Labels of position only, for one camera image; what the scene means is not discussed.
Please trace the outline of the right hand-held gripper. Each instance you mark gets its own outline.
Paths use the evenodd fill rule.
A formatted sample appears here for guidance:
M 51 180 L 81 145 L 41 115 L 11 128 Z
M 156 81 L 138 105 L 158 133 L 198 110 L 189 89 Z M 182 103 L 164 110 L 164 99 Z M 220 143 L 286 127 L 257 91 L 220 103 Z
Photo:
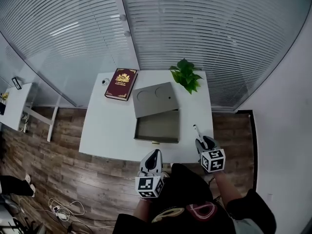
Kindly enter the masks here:
M 203 136 L 203 142 L 195 139 L 195 146 L 201 159 L 201 166 L 208 173 L 223 171 L 225 167 L 225 152 L 220 148 L 219 143 L 209 137 Z

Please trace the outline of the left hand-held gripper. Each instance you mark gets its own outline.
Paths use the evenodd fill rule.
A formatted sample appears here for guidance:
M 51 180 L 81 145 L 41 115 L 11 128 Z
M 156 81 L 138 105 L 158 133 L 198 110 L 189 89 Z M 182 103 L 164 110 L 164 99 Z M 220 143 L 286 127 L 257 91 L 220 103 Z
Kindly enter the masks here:
M 141 198 L 158 198 L 164 187 L 165 172 L 160 149 L 149 152 L 141 161 L 135 178 L 135 189 Z

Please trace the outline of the white black marker pen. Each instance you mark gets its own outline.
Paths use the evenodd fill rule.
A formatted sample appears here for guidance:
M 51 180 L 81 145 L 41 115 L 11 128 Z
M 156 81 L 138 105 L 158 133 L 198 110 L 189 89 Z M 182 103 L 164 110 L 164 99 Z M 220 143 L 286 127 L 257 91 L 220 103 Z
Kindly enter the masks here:
M 198 135 L 199 141 L 200 141 L 201 143 L 205 143 L 204 138 L 203 138 L 202 134 L 200 133 L 200 131 L 199 131 L 197 125 L 194 124 L 193 127 L 194 127 L 194 129 L 195 129 L 195 131 L 196 131 L 196 133 L 197 133 L 197 135 Z

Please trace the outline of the grey box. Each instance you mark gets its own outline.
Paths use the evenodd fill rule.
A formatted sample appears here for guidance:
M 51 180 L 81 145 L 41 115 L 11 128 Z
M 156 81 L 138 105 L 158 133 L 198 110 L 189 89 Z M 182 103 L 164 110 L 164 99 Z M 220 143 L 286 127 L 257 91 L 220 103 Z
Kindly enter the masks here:
M 178 143 L 180 113 L 170 82 L 133 90 L 136 116 L 134 139 Z

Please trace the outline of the person's left forearm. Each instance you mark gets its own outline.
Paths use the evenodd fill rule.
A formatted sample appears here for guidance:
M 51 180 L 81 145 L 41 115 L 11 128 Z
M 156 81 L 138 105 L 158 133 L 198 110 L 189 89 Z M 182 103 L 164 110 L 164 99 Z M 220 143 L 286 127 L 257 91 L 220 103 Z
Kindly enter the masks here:
M 134 210 L 133 216 L 143 220 L 144 222 L 149 221 L 150 208 L 152 201 L 150 199 L 141 198 Z

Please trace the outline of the person's right forearm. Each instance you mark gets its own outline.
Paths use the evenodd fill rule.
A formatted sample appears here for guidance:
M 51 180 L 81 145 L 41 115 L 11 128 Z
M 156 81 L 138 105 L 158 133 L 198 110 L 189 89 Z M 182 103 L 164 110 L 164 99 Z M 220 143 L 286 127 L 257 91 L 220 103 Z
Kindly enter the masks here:
M 220 191 L 222 202 L 223 202 L 225 207 L 227 207 L 229 202 L 242 198 L 241 193 L 228 180 L 226 174 L 223 171 L 215 172 L 214 178 L 215 178 L 216 184 L 218 186 L 218 189 Z

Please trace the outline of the person's black printed shirt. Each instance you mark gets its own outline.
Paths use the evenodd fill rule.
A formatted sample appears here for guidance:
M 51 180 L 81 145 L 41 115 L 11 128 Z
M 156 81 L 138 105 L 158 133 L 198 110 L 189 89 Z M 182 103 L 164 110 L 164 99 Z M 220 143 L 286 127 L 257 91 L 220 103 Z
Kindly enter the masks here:
M 119 214 L 113 234 L 275 234 L 276 220 L 259 194 L 219 204 L 209 184 L 182 164 L 173 164 L 149 221 Z

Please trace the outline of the white square table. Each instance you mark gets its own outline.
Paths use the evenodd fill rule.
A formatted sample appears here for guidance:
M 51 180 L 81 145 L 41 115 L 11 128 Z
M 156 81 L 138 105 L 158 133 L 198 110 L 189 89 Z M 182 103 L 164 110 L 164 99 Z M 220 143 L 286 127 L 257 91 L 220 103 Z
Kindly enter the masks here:
M 197 92 L 190 94 L 174 82 L 169 70 L 139 71 L 134 88 L 143 88 L 171 82 L 180 111 L 180 133 L 177 144 L 153 144 L 135 140 L 136 117 L 133 100 L 121 101 L 106 98 L 102 80 L 112 79 L 113 73 L 100 73 L 94 84 L 86 111 L 79 152 L 106 158 L 140 162 L 150 151 L 160 149 L 164 163 L 196 163 L 199 155 L 195 147 L 197 125 L 204 136 L 213 137 L 213 119 L 206 74 L 198 71 Z

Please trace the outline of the green potted plant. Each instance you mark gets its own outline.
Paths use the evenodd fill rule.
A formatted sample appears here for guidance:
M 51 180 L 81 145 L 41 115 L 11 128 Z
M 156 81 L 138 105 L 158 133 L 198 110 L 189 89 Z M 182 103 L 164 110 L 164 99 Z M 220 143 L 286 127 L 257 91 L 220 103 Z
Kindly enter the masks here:
M 203 78 L 194 73 L 194 71 L 198 71 L 198 69 L 195 68 L 193 63 L 184 58 L 180 60 L 176 66 L 171 66 L 169 70 L 176 83 L 183 86 L 190 94 L 192 94 L 193 91 L 197 92 L 198 87 L 200 87 L 198 81 Z

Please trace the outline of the maroon hardcover book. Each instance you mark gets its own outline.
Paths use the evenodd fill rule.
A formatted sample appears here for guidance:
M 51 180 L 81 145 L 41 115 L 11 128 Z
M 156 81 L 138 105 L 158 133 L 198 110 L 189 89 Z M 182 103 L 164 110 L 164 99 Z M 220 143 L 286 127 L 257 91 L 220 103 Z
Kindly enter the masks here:
M 138 70 L 117 68 L 105 92 L 105 97 L 128 101 Z

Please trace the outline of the white venetian blinds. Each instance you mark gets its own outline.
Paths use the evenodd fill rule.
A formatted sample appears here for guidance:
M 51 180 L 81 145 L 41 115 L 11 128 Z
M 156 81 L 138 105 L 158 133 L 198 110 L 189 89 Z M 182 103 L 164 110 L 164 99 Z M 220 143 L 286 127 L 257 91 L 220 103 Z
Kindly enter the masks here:
M 0 81 L 38 105 L 86 107 L 99 73 L 205 71 L 215 109 L 236 109 L 279 64 L 312 0 L 0 0 Z

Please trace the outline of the white long desk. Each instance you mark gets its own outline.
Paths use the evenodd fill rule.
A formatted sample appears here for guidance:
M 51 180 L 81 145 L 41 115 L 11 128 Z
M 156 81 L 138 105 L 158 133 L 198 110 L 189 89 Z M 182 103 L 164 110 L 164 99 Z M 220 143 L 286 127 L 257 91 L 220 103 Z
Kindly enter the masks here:
M 17 90 L 14 87 L 8 88 L 6 90 L 6 92 L 8 93 L 8 98 L 5 103 L 6 107 L 4 113 L 3 115 L 0 114 L 0 123 L 17 131 L 20 127 L 22 113 L 26 113 L 27 115 L 32 116 L 49 125 L 47 141 L 50 142 L 59 107 L 54 107 L 51 119 L 44 117 L 43 115 L 32 110 L 31 107 L 28 107 L 26 105 L 26 101 L 32 86 L 33 83 L 27 83 L 24 84 L 20 90 Z

